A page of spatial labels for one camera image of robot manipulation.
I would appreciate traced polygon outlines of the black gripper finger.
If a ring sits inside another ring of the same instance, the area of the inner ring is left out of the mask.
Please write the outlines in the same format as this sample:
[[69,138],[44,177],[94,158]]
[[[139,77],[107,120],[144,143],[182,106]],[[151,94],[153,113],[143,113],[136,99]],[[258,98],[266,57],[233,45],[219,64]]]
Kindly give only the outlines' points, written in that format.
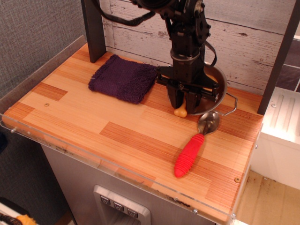
[[201,98],[201,94],[198,93],[188,92],[186,94],[186,110],[188,114],[198,113]]
[[179,108],[183,103],[184,92],[176,85],[167,84],[167,94],[174,109]]

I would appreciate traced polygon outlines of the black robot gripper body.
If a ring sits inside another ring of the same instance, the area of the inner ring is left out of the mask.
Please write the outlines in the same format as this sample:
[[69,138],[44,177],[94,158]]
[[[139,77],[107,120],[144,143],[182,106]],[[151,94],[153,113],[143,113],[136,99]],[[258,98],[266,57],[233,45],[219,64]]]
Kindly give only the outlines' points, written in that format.
[[156,68],[157,82],[167,87],[167,84],[176,85],[180,90],[190,88],[212,88],[215,94],[218,84],[207,78],[204,73],[204,62],[200,57],[190,60],[174,59],[172,66],[158,66]]

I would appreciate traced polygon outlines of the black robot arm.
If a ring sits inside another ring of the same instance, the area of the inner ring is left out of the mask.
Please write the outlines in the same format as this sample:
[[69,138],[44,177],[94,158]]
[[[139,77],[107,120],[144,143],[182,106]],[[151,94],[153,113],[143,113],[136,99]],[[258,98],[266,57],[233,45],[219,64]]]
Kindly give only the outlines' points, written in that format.
[[172,66],[157,67],[157,83],[166,86],[174,109],[186,104],[189,114],[197,114],[202,99],[216,101],[219,84],[209,78],[204,68],[206,41],[211,26],[206,22],[201,0],[134,0],[140,8],[160,14],[172,42]]

